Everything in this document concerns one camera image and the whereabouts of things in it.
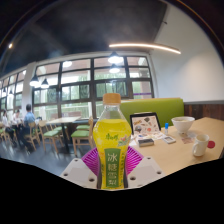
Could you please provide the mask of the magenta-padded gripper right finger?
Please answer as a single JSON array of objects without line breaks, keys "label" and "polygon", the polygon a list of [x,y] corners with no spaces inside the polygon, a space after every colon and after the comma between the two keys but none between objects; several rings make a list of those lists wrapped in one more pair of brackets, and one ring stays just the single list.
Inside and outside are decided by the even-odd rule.
[{"label": "magenta-padded gripper right finger", "polygon": [[143,187],[165,176],[165,173],[151,156],[144,157],[129,146],[125,161],[127,189]]}]

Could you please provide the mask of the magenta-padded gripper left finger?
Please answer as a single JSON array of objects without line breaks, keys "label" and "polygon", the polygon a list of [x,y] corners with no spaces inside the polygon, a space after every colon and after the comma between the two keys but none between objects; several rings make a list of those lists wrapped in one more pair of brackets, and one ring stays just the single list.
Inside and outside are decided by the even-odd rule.
[{"label": "magenta-padded gripper left finger", "polygon": [[94,148],[82,158],[74,158],[61,173],[61,177],[81,187],[96,189],[99,173],[100,161],[98,151]]}]

